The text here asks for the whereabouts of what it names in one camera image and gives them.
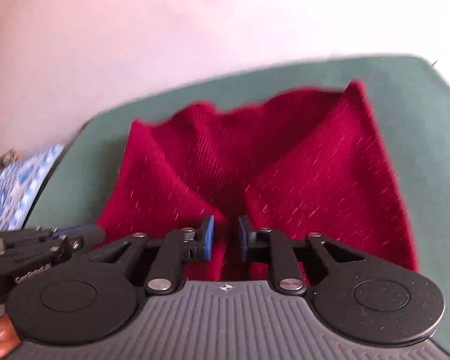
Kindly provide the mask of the person left hand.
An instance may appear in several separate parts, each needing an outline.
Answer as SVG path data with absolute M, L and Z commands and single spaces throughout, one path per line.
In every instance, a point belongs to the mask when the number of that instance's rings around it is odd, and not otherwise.
M 21 341 L 7 314 L 0 317 L 0 359 L 4 359 Z

